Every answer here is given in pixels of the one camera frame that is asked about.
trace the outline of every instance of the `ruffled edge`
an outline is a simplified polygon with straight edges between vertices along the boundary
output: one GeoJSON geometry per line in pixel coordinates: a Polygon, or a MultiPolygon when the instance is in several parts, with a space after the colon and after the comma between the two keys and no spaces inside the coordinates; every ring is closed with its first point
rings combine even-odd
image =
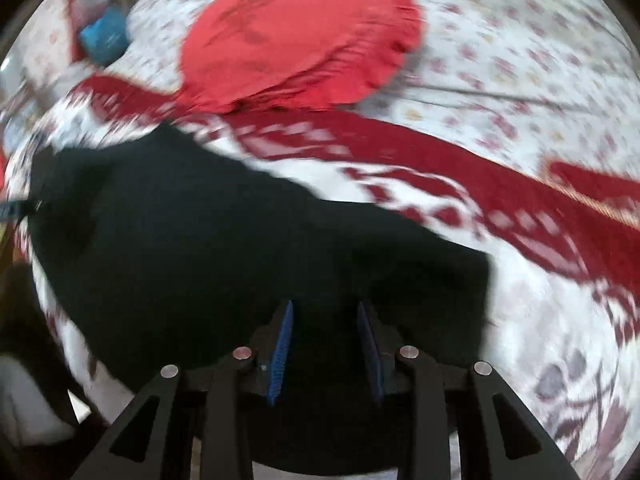
{"type": "Polygon", "coordinates": [[[309,68],[276,85],[229,102],[215,102],[206,89],[185,82],[176,97],[194,111],[219,114],[238,108],[325,110],[350,104],[386,83],[402,65],[403,54],[415,50],[421,37],[422,20],[413,0],[378,0],[331,51],[315,60],[305,59],[309,68]]]}

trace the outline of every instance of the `bed sheet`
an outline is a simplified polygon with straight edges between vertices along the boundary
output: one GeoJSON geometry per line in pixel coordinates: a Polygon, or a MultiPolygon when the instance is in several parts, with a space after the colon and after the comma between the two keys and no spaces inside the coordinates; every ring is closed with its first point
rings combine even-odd
{"type": "MultiPolygon", "coordinates": [[[[180,42],[210,1],[141,0],[129,17],[132,45],[108,72],[145,88],[175,91],[180,85],[180,42]]],[[[385,89],[351,107],[353,111],[438,137],[529,176],[540,175],[550,158],[640,176],[638,54],[601,0],[417,1],[428,22],[421,51],[385,89]]],[[[98,97],[104,98],[103,103],[118,101],[117,94],[93,96],[98,97]]],[[[11,196],[28,190],[30,156],[39,143],[97,147],[144,135],[153,127],[143,112],[105,122],[92,104],[69,99],[50,111],[31,142],[12,158],[11,196]]],[[[268,160],[267,152],[260,157],[234,142],[234,132],[219,118],[196,123],[183,127],[208,148],[298,180],[331,200],[375,202],[376,192],[363,192],[362,185],[383,184],[398,193],[394,203],[416,210],[419,204],[433,203],[432,196],[415,194],[411,186],[398,186],[371,173],[380,168],[359,166],[369,176],[356,185],[345,180],[344,168],[296,158],[302,153],[299,147],[286,147],[289,158],[268,160]]],[[[239,135],[252,132],[252,124],[236,126],[248,128],[239,135]]],[[[325,134],[307,123],[285,129],[307,140],[325,134]]],[[[394,142],[389,139],[390,148],[394,142]]],[[[393,155],[388,157],[392,164],[393,155]]],[[[544,215],[485,213],[485,220],[494,226],[541,226],[572,251],[570,233],[558,232],[544,215]]],[[[578,284],[524,258],[504,240],[479,244],[468,232],[431,221],[429,215],[418,219],[452,240],[492,255],[496,281],[490,292],[492,314],[482,357],[496,365],[581,478],[614,478],[640,440],[640,346],[635,336],[640,312],[635,296],[606,272],[592,276],[586,285],[578,284]]],[[[637,224],[633,219],[628,223],[637,224]]],[[[25,230],[21,245],[29,252],[25,230]]],[[[533,247],[564,265],[566,254],[559,257],[548,247],[533,247]]],[[[37,259],[31,257],[40,301],[70,368],[103,415],[113,420],[130,392],[91,356],[82,335],[56,303],[37,259]]],[[[456,470],[454,441],[452,467],[456,470]]]]}

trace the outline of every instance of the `silver screw head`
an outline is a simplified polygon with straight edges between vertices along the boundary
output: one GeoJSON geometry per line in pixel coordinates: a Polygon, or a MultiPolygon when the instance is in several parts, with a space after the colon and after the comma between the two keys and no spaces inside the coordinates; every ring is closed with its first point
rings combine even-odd
{"type": "Polygon", "coordinates": [[[405,359],[415,359],[418,357],[420,351],[411,345],[405,345],[400,349],[400,355],[405,359]]]}
{"type": "Polygon", "coordinates": [[[494,371],[494,369],[491,368],[491,365],[489,363],[485,363],[484,361],[478,361],[476,364],[474,364],[474,370],[477,374],[480,375],[489,375],[494,371]]]}
{"type": "Polygon", "coordinates": [[[178,367],[176,365],[167,365],[160,370],[160,375],[165,379],[173,379],[178,374],[178,367]]]}
{"type": "Polygon", "coordinates": [[[251,349],[248,346],[239,346],[234,350],[234,357],[239,361],[243,361],[251,357],[251,349]]]}

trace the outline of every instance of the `metal pin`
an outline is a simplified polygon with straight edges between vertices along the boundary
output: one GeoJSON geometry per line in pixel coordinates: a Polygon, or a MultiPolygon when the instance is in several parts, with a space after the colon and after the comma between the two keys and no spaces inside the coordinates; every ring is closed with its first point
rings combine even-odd
{"type": "Polygon", "coordinates": [[[491,368],[491,365],[489,363],[485,363],[484,361],[478,361],[476,364],[474,364],[474,370],[477,374],[480,375],[489,375],[494,371],[494,369],[491,368]]]}
{"type": "Polygon", "coordinates": [[[173,379],[178,374],[178,367],[176,365],[167,365],[160,370],[160,375],[165,379],[173,379]]]}
{"type": "Polygon", "coordinates": [[[251,349],[248,346],[239,346],[234,350],[234,357],[239,361],[251,357],[251,349]]]}
{"type": "Polygon", "coordinates": [[[411,345],[403,346],[400,349],[400,355],[405,359],[415,359],[418,357],[419,353],[420,351],[415,346],[411,345]]]}

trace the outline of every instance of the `black fabric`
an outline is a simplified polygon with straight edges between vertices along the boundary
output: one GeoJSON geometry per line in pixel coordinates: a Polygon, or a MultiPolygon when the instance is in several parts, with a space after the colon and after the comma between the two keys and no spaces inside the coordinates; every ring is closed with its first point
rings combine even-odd
{"type": "Polygon", "coordinates": [[[320,200],[167,124],[36,158],[32,194],[43,201],[29,219],[33,246],[57,298],[134,391],[165,364],[212,364],[294,300],[280,405],[250,423],[268,465],[346,474],[397,463],[406,424],[369,400],[357,298],[439,362],[477,357],[484,254],[374,205],[320,200]]]}

